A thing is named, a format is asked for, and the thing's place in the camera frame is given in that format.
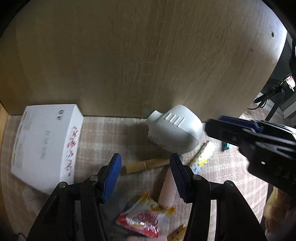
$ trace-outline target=floor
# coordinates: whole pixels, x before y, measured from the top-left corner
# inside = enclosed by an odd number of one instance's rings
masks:
[[[264,109],[246,110],[241,118],[262,120],[268,114]],[[5,130],[1,155],[1,184],[4,202],[11,225],[16,233],[27,235],[46,201],[46,196],[36,192],[10,173],[12,148],[20,116],[11,116]],[[281,116],[275,114],[273,122],[283,123]],[[109,162],[113,153],[122,155],[123,165],[130,161],[143,161],[152,158],[168,158],[170,153],[164,151],[147,138],[145,119],[138,118],[105,118],[85,117],[79,139],[75,166],[75,182],[81,182],[90,175],[96,174],[101,166]],[[217,146],[211,160],[205,166],[202,175],[212,182],[223,183],[232,180],[239,188],[258,221],[261,221],[266,202],[268,184],[246,170],[248,161],[237,147],[222,152],[221,142],[204,135],[201,143],[192,152],[184,155],[187,164],[198,152],[201,145],[211,140]],[[111,240],[124,240],[131,233],[126,229],[114,226],[114,219],[128,207],[131,202],[148,191],[157,200],[167,167],[151,171],[120,176],[110,201],[104,206],[106,223],[112,230]],[[168,234],[183,223],[187,223],[191,204],[185,204],[176,194],[174,206],[176,212],[162,227],[162,233]],[[214,240],[216,224],[216,203],[211,203],[211,217],[208,240]]]

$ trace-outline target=cardboard box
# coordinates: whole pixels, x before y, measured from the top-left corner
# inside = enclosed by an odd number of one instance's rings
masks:
[[[75,104],[27,106],[13,147],[11,172],[50,194],[73,183],[83,115]]]

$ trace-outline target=wooden stick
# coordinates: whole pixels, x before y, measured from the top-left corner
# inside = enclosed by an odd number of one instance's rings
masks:
[[[131,162],[126,165],[126,173],[141,172],[152,168],[161,167],[168,165],[170,163],[169,159],[150,159],[141,162]]]
[[[168,236],[168,241],[179,241],[184,238],[186,233],[186,226],[182,224],[172,234]]]

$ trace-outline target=wood grain surface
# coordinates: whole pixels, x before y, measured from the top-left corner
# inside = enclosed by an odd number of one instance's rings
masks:
[[[184,104],[202,121],[239,117],[286,34],[260,0],[31,0],[0,38],[0,100],[9,114],[77,103],[145,117]]]
[[[3,140],[7,118],[8,118],[8,114],[0,103],[0,155],[2,150],[2,140]],[[1,181],[0,181],[0,224],[4,224],[8,229],[12,230],[10,222],[7,217],[5,205],[4,205]]]

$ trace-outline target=red snack packet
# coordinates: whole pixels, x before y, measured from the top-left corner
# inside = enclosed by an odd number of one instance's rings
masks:
[[[120,214],[116,224],[150,238],[158,238],[160,227],[175,211],[174,207],[162,208],[150,198],[148,192],[126,212]]]

